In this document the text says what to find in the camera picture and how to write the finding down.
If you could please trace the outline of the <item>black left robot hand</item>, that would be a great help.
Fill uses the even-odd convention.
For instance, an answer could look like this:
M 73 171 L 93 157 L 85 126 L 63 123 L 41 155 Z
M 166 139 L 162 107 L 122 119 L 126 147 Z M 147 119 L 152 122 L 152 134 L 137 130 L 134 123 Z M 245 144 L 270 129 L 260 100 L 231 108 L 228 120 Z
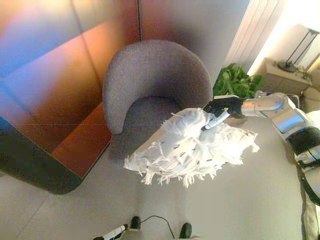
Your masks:
M 110 232 L 106 233 L 103 236 L 95 237 L 93 240 L 115 240 L 119 238 L 123 232 L 125 232 L 128 229 L 128 224 L 123 224 Z

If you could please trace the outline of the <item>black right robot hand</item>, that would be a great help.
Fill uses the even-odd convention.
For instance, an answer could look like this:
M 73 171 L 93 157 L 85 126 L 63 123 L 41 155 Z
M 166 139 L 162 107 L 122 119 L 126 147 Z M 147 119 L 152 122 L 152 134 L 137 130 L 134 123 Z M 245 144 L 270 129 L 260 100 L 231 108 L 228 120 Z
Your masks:
M 201 128 L 202 131 L 209 130 L 216 125 L 222 123 L 229 116 L 235 119 L 242 119 L 245 117 L 242 113 L 242 105 L 246 99 L 235 95 L 219 95 L 215 96 L 203 110 L 207 113 L 213 114 L 209 118 L 209 122 Z

